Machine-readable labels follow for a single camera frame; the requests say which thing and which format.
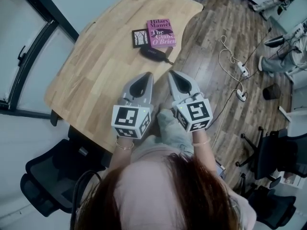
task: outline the wooden table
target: wooden table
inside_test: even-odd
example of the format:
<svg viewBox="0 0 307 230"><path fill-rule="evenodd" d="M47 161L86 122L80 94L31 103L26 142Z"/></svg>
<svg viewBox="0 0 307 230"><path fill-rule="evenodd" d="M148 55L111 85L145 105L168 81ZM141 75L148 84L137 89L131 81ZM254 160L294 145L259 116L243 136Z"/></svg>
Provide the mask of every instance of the wooden table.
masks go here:
<svg viewBox="0 0 307 230"><path fill-rule="evenodd" d="M46 104L89 139L113 152L112 109L123 86L147 71L153 73L156 82L171 67L140 55L139 49L132 47L132 30L146 28L147 20L170 19L177 39L169 55L174 62L187 23L202 9L192 0L120 0L81 32L46 91Z"/></svg>

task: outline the pink book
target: pink book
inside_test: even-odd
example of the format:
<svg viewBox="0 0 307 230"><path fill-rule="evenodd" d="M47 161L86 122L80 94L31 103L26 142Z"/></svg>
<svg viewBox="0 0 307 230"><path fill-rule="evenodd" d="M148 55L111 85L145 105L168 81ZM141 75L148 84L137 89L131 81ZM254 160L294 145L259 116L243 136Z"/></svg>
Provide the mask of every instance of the pink book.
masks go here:
<svg viewBox="0 0 307 230"><path fill-rule="evenodd" d="M169 19L147 21L150 45L153 48L174 47L176 39Z"/></svg>

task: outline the office chair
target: office chair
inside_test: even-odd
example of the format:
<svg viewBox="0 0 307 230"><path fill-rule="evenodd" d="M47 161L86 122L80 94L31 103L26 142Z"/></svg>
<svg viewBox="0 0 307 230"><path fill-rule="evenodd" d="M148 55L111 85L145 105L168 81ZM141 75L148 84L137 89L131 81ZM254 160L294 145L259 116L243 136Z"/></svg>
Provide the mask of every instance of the office chair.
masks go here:
<svg viewBox="0 0 307 230"><path fill-rule="evenodd" d="M275 190L254 185L242 196L246 198L256 211L257 221L264 223L271 229L285 226L295 213L296 197L282 197L274 194Z"/></svg>
<svg viewBox="0 0 307 230"><path fill-rule="evenodd" d="M263 128L259 127L260 140L258 146L254 145L245 134L241 138L253 148L254 154L244 162L236 162L237 167L254 161L255 179L267 177L271 180L270 188L275 187L281 180L270 176L276 169L307 177L307 134L298 137L287 136L287 130L272 131L269 136L263 137Z"/></svg>
<svg viewBox="0 0 307 230"><path fill-rule="evenodd" d="M29 161L20 188L30 203L45 217L61 209L71 213L74 186L86 171L103 171L101 156L79 149L71 141L63 139L45 154ZM91 179L82 181L77 202Z"/></svg>

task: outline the brown hair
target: brown hair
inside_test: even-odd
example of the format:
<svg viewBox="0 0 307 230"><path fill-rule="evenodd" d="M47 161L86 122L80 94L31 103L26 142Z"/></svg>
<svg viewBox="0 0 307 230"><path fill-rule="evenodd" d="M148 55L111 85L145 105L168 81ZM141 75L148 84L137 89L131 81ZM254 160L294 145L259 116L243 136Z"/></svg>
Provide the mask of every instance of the brown hair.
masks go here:
<svg viewBox="0 0 307 230"><path fill-rule="evenodd" d="M183 229L239 229L226 188L196 157L171 154L168 166L184 217ZM74 229L71 222L71 230L121 229L113 193L123 169L111 171L89 193L78 212Z"/></svg>

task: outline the bracelet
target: bracelet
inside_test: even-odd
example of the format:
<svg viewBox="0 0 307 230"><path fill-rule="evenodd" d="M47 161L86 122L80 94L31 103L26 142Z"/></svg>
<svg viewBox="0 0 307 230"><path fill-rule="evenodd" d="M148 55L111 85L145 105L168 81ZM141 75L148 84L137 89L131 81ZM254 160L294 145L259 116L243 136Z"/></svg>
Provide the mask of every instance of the bracelet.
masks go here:
<svg viewBox="0 0 307 230"><path fill-rule="evenodd" d="M209 139L207 139L204 143L193 143L193 146L194 147L201 147L201 146L207 144L210 141L211 141L211 138L209 137Z"/></svg>
<svg viewBox="0 0 307 230"><path fill-rule="evenodd" d="M129 149L132 149L132 148L134 147L134 143L132 143L132 147L130 147L130 148L122 147L121 145L119 145L119 144L117 143L117 141L118 141L118 140L116 140L115 144L116 144L119 148L122 148L122 149L124 149L124 150L129 150Z"/></svg>

